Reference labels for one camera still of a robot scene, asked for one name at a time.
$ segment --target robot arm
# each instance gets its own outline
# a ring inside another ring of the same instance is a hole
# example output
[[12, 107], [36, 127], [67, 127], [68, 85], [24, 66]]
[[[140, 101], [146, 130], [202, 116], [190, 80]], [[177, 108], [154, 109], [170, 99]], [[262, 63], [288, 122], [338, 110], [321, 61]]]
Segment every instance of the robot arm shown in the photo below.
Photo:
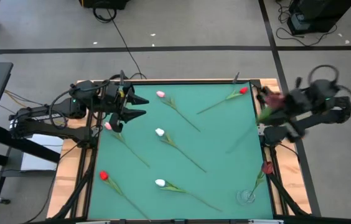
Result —
[[100, 86], [91, 81], [84, 81], [71, 85], [68, 91], [71, 98], [58, 104], [43, 105], [35, 108], [22, 108], [15, 115], [9, 117], [11, 121], [10, 132], [14, 138], [24, 138], [31, 134], [46, 134], [60, 138], [70, 138], [76, 142], [90, 139], [90, 127], [77, 129], [66, 125], [57, 126], [45, 123], [52, 118], [82, 119], [87, 110], [111, 114], [110, 125], [113, 131], [121, 132], [123, 123], [127, 123], [138, 116], [144, 115], [144, 110], [131, 110], [127, 103], [141, 105], [149, 103], [148, 100], [136, 96], [131, 82], [125, 82], [123, 89], [118, 85], [105, 80]]

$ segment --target white tulip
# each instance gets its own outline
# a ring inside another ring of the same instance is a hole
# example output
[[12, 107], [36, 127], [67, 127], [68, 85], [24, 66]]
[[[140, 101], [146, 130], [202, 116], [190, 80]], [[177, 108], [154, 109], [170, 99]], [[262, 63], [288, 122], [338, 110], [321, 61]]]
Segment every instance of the white tulip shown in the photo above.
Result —
[[164, 187], [166, 186], [166, 181], [162, 180], [162, 179], [157, 179], [155, 180], [156, 185], [158, 185], [159, 187]]
[[160, 129], [160, 128], [157, 128], [157, 129], [155, 130], [155, 132], [156, 132], [156, 134], [157, 134], [159, 137], [162, 137], [163, 134], [164, 134], [164, 131], [163, 131], [162, 129]]

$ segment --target concrete floor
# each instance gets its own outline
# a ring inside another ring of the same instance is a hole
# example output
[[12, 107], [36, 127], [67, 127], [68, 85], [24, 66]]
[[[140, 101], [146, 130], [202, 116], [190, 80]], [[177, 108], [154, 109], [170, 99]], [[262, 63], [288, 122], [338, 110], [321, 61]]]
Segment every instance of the concrete floor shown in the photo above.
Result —
[[[273, 1], [265, 4], [275, 31], [281, 27], [278, 5]], [[2, 0], [0, 22], [0, 49], [124, 47], [112, 23], [99, 23], [91, 10], [83, 9], [76, 0]], [[118, 13], [116, 22], [130, 47], [269, 46], [256, 0], [133, 0]], [[319, 45], [346, 45], [346, 40], [351, 45], [351, 8], [337, 25], [338, 30]], [[303, 41], [315, 41], [317, 36], [309, 34]], [[293, 40], [275, 41], [298, 46]], [[231, 78], [236, 72], [241, 72], [240, 78], [278, 78], [271, 51], [133, 55], [148, 78]], [[351, 50], [283, 51], [279, 56], [289, 89], [296, 77], [305, 78], [310, 69], [325, 63], [338, 67], [341, 84], [351, 88]], [[121, 69], [126, 74], [137, 72], [127, 53], [4, 54], [0, 61], [14, 63], [8, 90], [45, 103], [75, 80], [104, 79]], [[19, 109], [6, 96], [0, 104]], [[8, 115], [0, 108], [0, 126], [8, 126]], [[351, 119], [310, 129], [304, 147], [322, 216], [351, 218]], [[0, 146], [0, 153], [5, 150]], [[8, 179], [2, 196], [11, 198], [12, 203], [0, 205], [0, 222], [20, 223], [33, 217], [44, 203], [50, 181], [50, 177]]]

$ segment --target metal stand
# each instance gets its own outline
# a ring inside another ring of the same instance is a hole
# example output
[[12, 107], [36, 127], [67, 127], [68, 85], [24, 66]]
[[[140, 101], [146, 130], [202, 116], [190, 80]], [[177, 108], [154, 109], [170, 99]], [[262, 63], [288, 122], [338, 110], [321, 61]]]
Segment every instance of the metal stand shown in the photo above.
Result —
[[[58, 163], [59, 161], [59, 153], [51, 151], [50, 149], [27, 139], [13, 139], [10, 132], [2, 127], [0, 127], [0, 143], [50, 162]], [[3, 162], [4, 160], [2, 157], [3, 156], [0, 156], [0, 162]]]

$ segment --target green table surface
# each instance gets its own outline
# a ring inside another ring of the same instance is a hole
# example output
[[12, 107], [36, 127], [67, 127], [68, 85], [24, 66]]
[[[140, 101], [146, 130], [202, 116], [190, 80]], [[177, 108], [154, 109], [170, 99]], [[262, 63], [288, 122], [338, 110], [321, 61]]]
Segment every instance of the green table surface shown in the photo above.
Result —
[[[267, 181], [256, 189], [256, 199], [252, 204], [241, 206], [236, 200], [238, 190], [254, 187], [263, 162], [250, 91], [197, 114], [244, 86], [250, 88], [248, 83], [136, 85], [136, 94], [148, 99], [149, 104], [128, 107], [146, 110], [147, 113], [125, 124], [122, 135], [150, 168], [117, 140], [111, 131], [104, 129], [96, 158], [88, 218], [145, 219], [127, 200], [100, 180], [99, 172], [105, 170], [151, 220], [271, 219], [273, 212]], [[201, 132], [162, 103], [156, 96], [158, 90], [164, 91], [167, 97], [173, 97], [181, 113]], [[177, 149], [161, 142], [155, 133], [156, 128], [168, 132], [180, 149], [207, 173]], [[155, 184], [156, 179], [168, 180], [220, 208], [222, 212], [190, 195], [161, 190]]]

